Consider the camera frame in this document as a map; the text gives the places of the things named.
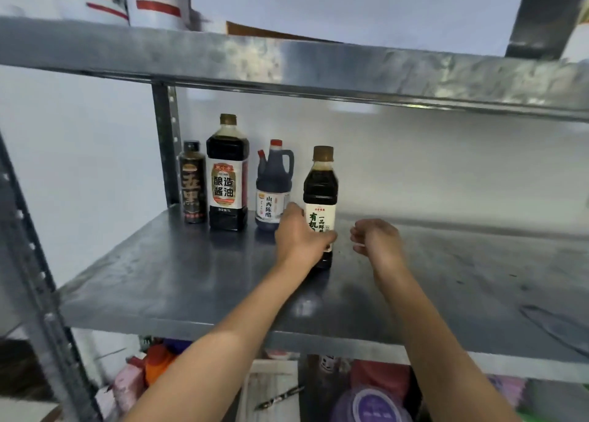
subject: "pen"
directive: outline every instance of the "pen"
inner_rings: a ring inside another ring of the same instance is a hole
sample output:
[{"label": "pen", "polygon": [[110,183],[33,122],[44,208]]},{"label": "pen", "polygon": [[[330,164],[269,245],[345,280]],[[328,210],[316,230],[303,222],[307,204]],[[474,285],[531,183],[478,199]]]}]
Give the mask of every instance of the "pen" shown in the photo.
[{"label": "pen", "polygon": [[278,396],[271,398],[270,400],[268,400],[266,402],[262,402],[261,404],[259,404],[258,406],[256,406],[254,408],[254,411],[266,410],[267,408],[270,408],[275,403],[282,402],[283,400],[286,400],[289,397],[300,393],[301,391],[303,391],[303,389],[305,389],[305,385],[299,385],[294,388],[291,388],[288,391],[286,391],[285,393],[279,394]]}]

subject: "pink package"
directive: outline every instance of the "pink package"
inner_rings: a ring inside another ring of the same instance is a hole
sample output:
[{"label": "pink package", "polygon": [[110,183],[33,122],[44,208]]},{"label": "pink package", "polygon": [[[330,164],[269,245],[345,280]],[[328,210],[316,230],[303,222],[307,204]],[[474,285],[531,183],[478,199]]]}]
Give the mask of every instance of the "pink package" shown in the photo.
[{"label": "pink package", "polygon": [[526,379],[507,377],[506,375],[487,375],[493,386],[507,399],[513,408],[517,408],[524,392]]},{"label": "pink package", "polygon": [[361,385],[385,389],[403,401],[409,390],[410,368],[407,365],[354,360],[350,372],[352,388]]},{"label": "pink package", "polygon": [[133,408],[143,391],[145,391],[143,371],[137,366],[126,365],[114,379],[114,398],[123,413]]}]

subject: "metal shelf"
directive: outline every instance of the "metal shelf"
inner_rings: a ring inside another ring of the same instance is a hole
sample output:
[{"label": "metal shelf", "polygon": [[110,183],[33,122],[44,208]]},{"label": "metal shelf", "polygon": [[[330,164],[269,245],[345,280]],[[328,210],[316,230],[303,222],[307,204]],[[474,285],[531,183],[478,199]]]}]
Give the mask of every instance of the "metal shelf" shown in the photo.
[{"label": "metal shelf", "polygon": [[[331,271],[310,277],[291,297],[267,346],[407,363],[369,263],[346,237],[354,221],[338,217]],[[557,340],[554,321],[545,330],[522,313],[531,305],[572,325],[586,321],[586,240],[399,228],[418,281],[484,372],[589,381],[589,357],[568,347],[583,327],[567,327]],[[211,232],[185,225],[174,206],[66,284],[60,311],[72,327],[196,339],[270,269],[271,237],[256,230],[251,215],[245,232]]]},{"label": "metal shelf", "polygon": [[0,64],[221,90],[589,120],[562,62],[0,17]]}]

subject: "green object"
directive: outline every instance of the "green object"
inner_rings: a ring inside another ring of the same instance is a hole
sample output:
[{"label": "green object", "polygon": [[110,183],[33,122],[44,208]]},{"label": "green object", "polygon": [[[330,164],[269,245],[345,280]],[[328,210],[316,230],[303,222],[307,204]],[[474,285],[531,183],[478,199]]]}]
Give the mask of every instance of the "green object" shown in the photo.
[{"label": "green object", "polygon": [[546,422],[544,419],[537,418],[535,416],[531,416],[529,414],[523,414],[521,412],[517,413],[523,422]]}]

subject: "red stripe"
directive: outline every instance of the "red stripe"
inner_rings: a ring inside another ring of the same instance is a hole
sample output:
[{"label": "red stripe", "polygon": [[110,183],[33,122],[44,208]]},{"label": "red stripe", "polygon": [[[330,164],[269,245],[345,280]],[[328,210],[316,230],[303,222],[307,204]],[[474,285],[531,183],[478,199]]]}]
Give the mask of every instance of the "red stripe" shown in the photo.
[{"label": "red stripe", "polygon": [[180,8],[172,5],[166,5],[165,3],[152,2],[149,0],[138,0],[137,9],[147,9],[150,11],[163,12],[164,14],[170,14],[176,17],[180,17]]},{"label": "red stripe", "polygon": [[97,5],[96,3],[86,3],[86,6],[92,9],[98,9],[99,11],[109,12],[125,20],[129,20],[129,17],[127,17],[126,14],[123,14],[121,11],[117,11],[113,8],[107,8],[106,6]]}]

